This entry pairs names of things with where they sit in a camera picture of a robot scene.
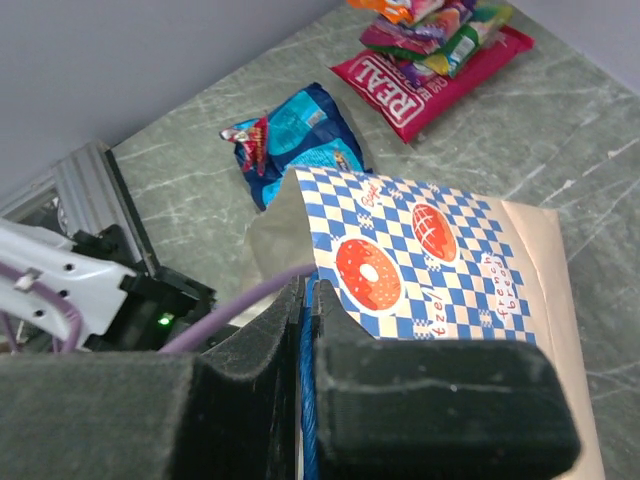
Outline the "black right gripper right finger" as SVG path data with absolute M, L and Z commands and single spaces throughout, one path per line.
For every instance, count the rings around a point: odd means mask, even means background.
M 324 479 L 552 479 L 581 443 L 554 367 L 510 340 L 377 340 L 322 280 L 312 318 Z

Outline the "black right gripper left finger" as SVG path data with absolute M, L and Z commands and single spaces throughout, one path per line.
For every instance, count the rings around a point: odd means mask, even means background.
M 304 283 L 204 354 L 1 359 L 5 479 L 293 479 Z

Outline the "blue checkered paper bag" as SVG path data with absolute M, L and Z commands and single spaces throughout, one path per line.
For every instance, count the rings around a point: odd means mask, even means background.
M 337 168 L 245 179 L 260 211 L 245 236 L 246 285 L 311 264 L 371 337 L 536 345 L 581 441 L 569 477 L 604 477 L 556 212 Z

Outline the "small red crunch packet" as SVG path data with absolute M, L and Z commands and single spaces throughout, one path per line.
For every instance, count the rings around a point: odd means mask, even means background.
M 244 124 L 236 124 L 220 131 L 219 136 L 236 147 L 236 157 L 243 173 L 254 171 L 263 177 L 267 165 L 268 117 L 263 116 Z

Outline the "blue snack bag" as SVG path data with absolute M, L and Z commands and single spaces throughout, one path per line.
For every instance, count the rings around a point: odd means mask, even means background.
M 370 173 L 362 149 L 332 96 L 318 83 L 302 88 L 269 112 L 263 177 L 243 173 L 256 207 L 264 211 L 293 167 Z

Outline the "red REAL crisps bag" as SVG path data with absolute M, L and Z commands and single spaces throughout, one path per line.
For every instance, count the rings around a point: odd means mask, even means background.
M 398 60 L 364 50 L 330 70 L 379 112 L 406 144 L 440 114 L 509 64 L 531 50 L 535 40 L 504 26 L 454 78 L 436 74 L 414 87 L 397 67 Z

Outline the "purple Fox's candy bag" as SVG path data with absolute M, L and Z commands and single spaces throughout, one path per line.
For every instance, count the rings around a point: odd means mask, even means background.
M 412 26 L 412 37 L 435 40 L 436 46 L 431 52 L 435 54 L 471 19 L 476 8 L 477 1 L 445 1 L 441 8 Z M 420 87 L 436 75 L 420 56 L 416 60 L 399 61 L 397 67 L 414 87 Z

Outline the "green candy bag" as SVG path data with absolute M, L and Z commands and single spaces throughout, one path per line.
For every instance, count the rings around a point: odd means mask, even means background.
M 511 19 L 509 5 L 481 5 L 470 20 L 435 53 L 421 61 L 430 71 L 454 78 L 477 51 Z

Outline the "red pink candy bag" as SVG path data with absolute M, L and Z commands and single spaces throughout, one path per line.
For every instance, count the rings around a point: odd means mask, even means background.
M 393 23 L 379 16 L 360 36 L 360 42 L 372 50 L 408 51 L 403 58 L 426 57 L 444 46 L 475 13 L 476 1 L 445 1 L 413 25 Z

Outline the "orange Fox's candy bag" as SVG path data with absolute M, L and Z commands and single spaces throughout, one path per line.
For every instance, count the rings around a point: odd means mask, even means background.
M 348 0 L 359 9 L 367 9 L 382 15 L 394 24 L 412 25 L 441 8 L 444 0 Z

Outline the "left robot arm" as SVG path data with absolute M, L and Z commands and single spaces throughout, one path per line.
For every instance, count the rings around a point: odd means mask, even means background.
M 174 327 L 215 304 L 213 289 L 171 269 L 135 262 L 122 229 L 68 238 L 40 226 L 1 222 L 1 343 L 13 353 L 13 321 L 50 336 L 55 352 L 158 350 Z

